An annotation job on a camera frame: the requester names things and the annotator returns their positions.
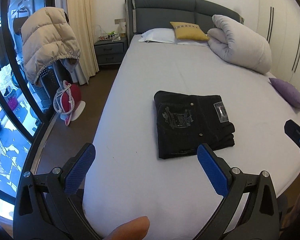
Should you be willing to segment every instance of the gray upholstered headboard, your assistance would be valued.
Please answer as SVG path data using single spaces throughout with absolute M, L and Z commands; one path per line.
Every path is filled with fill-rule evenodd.
M 243 23 L 236 12 L 205 0 L 125 0 L 128 41 L 154 28 L 171 28 L 170 22 L 199 25 L 204 33 L 213 28 L 212 16 L 221 14 Z

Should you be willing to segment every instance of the white wardrobe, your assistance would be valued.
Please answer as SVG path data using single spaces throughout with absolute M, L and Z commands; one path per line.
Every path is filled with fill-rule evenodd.
M 297 2 L 259 0 L 257 33 L 270 44 L 270 72 L 300 92 L 300 7 Z

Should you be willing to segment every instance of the nightstand drawer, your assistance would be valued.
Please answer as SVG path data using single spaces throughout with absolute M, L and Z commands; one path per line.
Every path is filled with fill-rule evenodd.
M 101 64 L 114 64 L 114 63 L 121 63 L 124 58 L 123 53 L 117 53 L 117 54 L 109 54 L 109 55 L 98 55 L 97 61 L 98 65 Z
M 94 47 L 97 56 L 106 54 L 123 53 L 123 43 L 98 45 Z

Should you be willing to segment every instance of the black pants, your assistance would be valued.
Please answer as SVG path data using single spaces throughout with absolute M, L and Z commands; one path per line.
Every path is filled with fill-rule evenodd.
M 234 125 L 228 120 L 220 96 L 158 91 L 154 101 L 159 158 L 196 155 L 202 143 L 212 150 L 234 145 Z

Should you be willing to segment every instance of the glass door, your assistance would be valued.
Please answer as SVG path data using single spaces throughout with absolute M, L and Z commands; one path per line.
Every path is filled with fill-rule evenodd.
M 0 0 L 0 216 L 11 220 L 20 176 L 53 113 L 46 86 L 26 79 L 22 56 L 21 27 L 44 6 L 45 0 Z

